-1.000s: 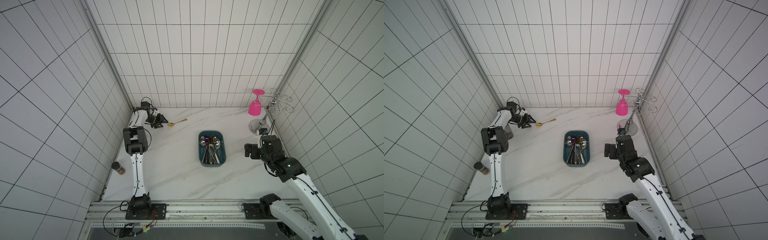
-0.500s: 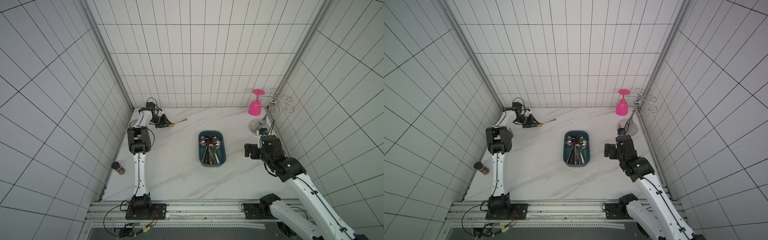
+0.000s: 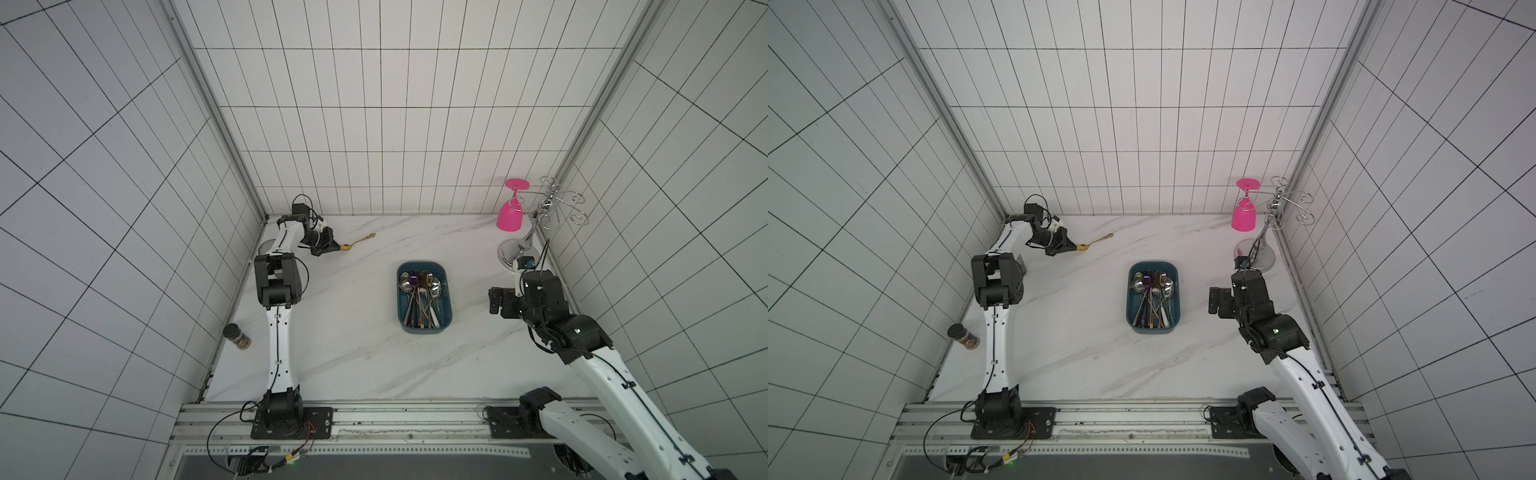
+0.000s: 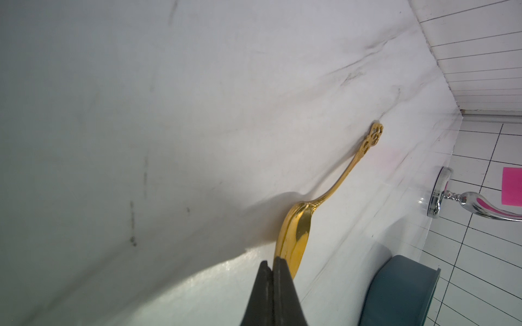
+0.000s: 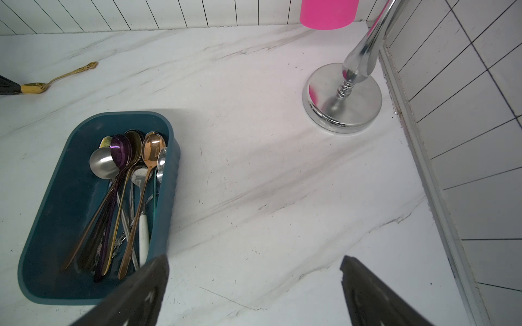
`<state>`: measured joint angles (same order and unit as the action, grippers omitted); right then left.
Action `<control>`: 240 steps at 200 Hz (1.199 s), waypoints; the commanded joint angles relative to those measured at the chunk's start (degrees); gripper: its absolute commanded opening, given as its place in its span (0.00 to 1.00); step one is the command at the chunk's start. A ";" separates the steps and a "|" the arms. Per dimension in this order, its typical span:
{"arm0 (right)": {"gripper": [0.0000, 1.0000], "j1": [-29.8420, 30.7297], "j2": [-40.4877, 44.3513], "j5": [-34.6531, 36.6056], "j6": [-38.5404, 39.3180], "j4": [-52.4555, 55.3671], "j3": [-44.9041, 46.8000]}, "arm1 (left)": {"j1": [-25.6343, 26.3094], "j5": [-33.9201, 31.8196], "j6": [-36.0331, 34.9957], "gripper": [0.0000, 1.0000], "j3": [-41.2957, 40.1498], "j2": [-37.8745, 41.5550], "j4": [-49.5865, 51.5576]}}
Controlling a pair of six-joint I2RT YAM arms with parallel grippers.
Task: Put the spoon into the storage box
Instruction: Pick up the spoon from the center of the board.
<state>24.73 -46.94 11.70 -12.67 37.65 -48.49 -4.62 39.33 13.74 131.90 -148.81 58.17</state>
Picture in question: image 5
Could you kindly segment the rainbow gold spoon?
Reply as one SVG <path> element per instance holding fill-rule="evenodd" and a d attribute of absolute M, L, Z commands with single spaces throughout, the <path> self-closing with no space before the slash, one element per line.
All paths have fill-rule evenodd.
<path fill-rule="evenodd" d="M 103 137 L 100 142 L 99 147 L 100 148 L 109 148 L 111 145 L 111 140 L 112 140 L 112 137 L 110 137 L 110 136 Z"/>

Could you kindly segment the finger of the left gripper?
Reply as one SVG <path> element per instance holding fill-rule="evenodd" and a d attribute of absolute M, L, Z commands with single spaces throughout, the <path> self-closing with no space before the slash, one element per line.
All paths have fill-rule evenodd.
<path fill-rule="evenodd" d="M 0 95 L 21 95 L 21 85 L 9 80 L 4 76 L 0 76 Z"/>

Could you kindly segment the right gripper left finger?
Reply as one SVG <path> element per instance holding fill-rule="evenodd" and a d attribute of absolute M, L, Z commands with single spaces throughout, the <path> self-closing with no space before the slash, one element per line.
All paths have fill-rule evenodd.
<path fill-rule="evenodd" d="M 158 256 L 73 324 L 156 325 L 168 279 L 167 256 Z"/>

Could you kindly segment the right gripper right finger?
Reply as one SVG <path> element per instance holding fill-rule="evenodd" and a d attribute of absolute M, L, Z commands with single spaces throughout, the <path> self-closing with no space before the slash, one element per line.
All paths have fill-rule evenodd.
<path fill-rule="evenodd" d="M 340 271 L 352 325 L 430 325 L 360 260 L 345 256 Z"/>

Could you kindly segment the teal plastic storage box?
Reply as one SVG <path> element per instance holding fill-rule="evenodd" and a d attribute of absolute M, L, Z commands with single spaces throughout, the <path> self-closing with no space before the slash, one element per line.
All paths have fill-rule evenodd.
<path fill-rule="evenodd" d="M 167 161 L 150 224 L 148 259 L 167 252 L 181 150 L 166 117 L 153 111 L 121 111 L 94 115 L 70 134 L 48 184 L 18 264 L 18 283 L 24 296 L 37 304 L 96 305 L 121 282 L 112 268 L 102 282 L 86 272 L 60 266 L 77 243 L 108 190 L 94 176 L 88 158 L 104 136 L 128 130 L 155 131 L 167 142 Z"/>

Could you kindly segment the large silver spoon front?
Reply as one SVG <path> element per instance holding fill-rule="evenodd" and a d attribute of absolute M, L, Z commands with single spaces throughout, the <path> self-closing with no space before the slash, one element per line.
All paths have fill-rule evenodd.
<path fill-rule="evenodd" d="M 115 181 L 118 173 L 120 172 L 119 168 L 113 161 L 111 155 L 111 148 L 109 146 L 96 149 L 90 157 L 89 164 L 91 171 L 101 179 L 110 179 L 112 181 Z M 125 200 L 123 194 L 118 194 L 117 203 L 122 207 L 120 218 L 125 234 L 121 238 L 121 241 L 117 241 L 120 246 L 122 245 L 123 241 L 130 235 L 130 230 L 132 226 L 132 223 L 129 220 L 129 214 L 127 212 L 127 209 L 125 209 L 124 202 Z"/>

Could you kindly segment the rose gold spoon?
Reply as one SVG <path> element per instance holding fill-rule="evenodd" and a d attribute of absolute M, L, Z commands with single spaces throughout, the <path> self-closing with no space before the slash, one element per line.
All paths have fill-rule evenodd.
<path fill-rule="evenodd" d="M 156 132 L 149 132 L 144 139 L 141 146 L 141 160 L 145 164 L 146 173 L 141 176 L 141 182 L 138 185 L 140 191 L 139 204 L 137 205 L 137 213 L 135 214 L 134 224 L 131 228 L 130 235 L 127 238 L 127 246 L 118 271 L 118 278 L 122 280 L 126 277 L 129 269 L 129 264 L 134 250 L 134 242 L 136 240 L 136 233 L 138 232 L 138 247 L 139 247 L 139 267 L 144 265 L 148 256 L 148 249 L 150 247 L 150 236 L 148 229 L 148 221 L 145 214 L 145 191 L 147 184 L 152 176 L 152 172 L 158 165 L 160 152 L 166 147 L 166 142 L 163 137 Z"/>

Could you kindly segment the small gold ornate spoon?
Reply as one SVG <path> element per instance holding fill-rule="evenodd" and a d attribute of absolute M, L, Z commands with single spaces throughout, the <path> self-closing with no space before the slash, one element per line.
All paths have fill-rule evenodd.
<path fill-rule="evenodd" d="M 98 64 L 99 63 L 97 61 L 90 62 L 88 65 L 80 67 L 69 73 L 63 74 L 62 76 L 58 76 L 58 77 L 54 78 L 53 80 L 50 80 L 47 83 L 36 82 L 36 83 L 30 83 L 30 84 L 23 84 L 20 86 L 20 91 L 24 95 L 42 94 L 43 92 L 46 92 L 51 87 L 51 85 L 54 84 L 55 82 L 62 80 L 63 78 L 66 78 L 69 76 L 77 75 L 79 73 L 83 73 L 83 72 L 95 69 L 98 66 Z"/>

